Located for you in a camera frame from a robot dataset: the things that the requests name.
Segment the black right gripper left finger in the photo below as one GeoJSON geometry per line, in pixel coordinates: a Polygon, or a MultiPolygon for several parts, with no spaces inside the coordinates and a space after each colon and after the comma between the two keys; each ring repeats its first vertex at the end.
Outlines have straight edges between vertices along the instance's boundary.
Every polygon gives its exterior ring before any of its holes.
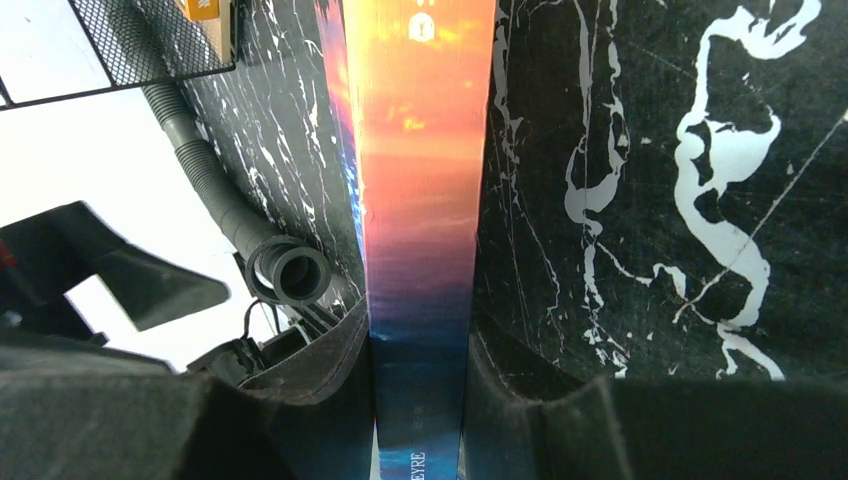
{"type": "Polygon", "coordinates": [[[158,360],[5,328],[5,479],[365,479],[367,308],[240,386],[158,360]]]}

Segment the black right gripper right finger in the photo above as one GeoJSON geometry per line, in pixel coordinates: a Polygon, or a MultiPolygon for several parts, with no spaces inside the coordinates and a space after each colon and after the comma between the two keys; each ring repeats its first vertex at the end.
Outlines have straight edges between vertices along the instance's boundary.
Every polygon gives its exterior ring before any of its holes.
{"type": "Polygon", "coordinates": [[[472,320],[470,479],[843,479],[847,392],[810,382],[578,380],[472,320]]]}

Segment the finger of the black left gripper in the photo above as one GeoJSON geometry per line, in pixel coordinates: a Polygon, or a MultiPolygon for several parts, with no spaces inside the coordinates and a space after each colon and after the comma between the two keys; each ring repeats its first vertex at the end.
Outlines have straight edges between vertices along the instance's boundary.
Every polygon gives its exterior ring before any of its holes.
{"type": "Polygon", "coordinates": [[[219,280],[127,242],[76,201],[1,229],[1,324],[6,328],[104,344],[67,298],[99,277],[139,331],[218,306],[219,280]]]}

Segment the orange small treehouse book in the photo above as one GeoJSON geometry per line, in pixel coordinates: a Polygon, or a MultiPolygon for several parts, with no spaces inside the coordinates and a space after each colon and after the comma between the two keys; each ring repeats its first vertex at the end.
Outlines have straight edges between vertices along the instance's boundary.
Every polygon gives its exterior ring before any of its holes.
{"type": "Polygon", "coordinates": [[[175,0],[182,15],[191,22],[222,20],[230,12],[230,0],[175,0]]]}

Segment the blue Jane Eyre book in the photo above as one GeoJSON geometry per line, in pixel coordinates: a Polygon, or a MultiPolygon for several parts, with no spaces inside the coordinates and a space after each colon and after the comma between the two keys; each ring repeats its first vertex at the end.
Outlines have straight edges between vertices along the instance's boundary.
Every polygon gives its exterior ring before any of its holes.
{"type": "Polygon", "coordinates": [[[496,5],[318,1],[384,479],[454,479],[496,5]]]}

